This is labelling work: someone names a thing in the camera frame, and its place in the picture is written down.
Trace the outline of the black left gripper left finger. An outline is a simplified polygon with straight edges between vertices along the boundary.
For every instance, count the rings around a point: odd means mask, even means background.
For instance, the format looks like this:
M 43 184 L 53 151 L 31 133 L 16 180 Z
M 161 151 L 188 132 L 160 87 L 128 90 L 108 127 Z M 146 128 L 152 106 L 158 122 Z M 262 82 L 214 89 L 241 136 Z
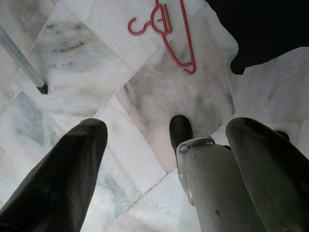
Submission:
M 108 141 L 88 118 L 68 131 L 28 173 L 0 211 L 3 232 L 79 232 Z

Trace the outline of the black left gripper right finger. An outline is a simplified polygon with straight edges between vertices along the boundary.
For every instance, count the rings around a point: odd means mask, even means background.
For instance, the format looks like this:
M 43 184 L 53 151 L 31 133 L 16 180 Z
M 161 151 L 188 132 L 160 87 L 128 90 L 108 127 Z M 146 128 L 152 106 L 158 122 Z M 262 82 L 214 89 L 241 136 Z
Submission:
M 226 135 L 246 189 L 268 232 L 309 230 L 309 160 L 281 133 L 246 117 Z

